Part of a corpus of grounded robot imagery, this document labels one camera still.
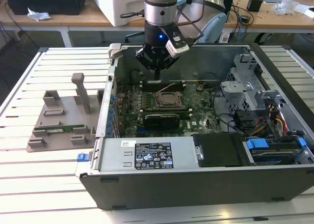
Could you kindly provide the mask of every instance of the motherboard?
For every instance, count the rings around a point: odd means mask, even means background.
[[[213,89],[204,82],[130,85],[118,96],[120,136],[182,137],[219,133]]]

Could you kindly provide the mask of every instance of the gray floor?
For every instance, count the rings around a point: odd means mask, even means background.
[[[105,32],[106,43],[100,40],[99,32],[71,32],[75,47],[98,47],[108,46],[111,43],[124,43],[125,35],[132,32]],[[30,37],[40,47],[64,47],[59,32],[33,31]],[[258,33],[250,33],[243,43],[253,42]],[[237,42],[237,36],[233,37],[232,43]],[[291,46],[311,67],[314,67],[314,39],[313,43],[305,40],[300,34],[274,34],[267,39],[265,45],[289,45]],[[131,43],[143,43],[143,36],[130,39]],[[23,71],[27,68],[31,59],[37,53],[37,48],[22,34],[21,41],[13,43],[0,51],[0,104],[5,100],[10,90],[14,87]]]

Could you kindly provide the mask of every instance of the table leg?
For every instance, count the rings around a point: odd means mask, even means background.
[[[15,41],[20,41],[20,40],[21,40],[18,31],[12,31],[12,38],[13,38]]]
[[[104,31],[100,31],[100,39],[102,40],[103,43],[106,42],[106,39],[105,39],[105,32],[104,32]]]
[[[64,42],[64,46],[65,47],[73,47],[71,38],[69,36],[69,29],[68,27],[60,27],[58,28],[59,32],[61,33],[63,42]]]

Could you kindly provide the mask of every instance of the warning label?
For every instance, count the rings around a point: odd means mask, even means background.
[[[173,168],[171,143],[135,144],[136,169]]]

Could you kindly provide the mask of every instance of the green circuit board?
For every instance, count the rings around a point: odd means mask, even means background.
[[[182,91],[143,92],[132,86],[118,96],[122,137],[180,137],[194,133],[219,133],[221,128],[212,112],[211,89],[197,91],[198,83],[187,83]],[[179,115],[179,127],[173,130],[146,130],[146,115]]]

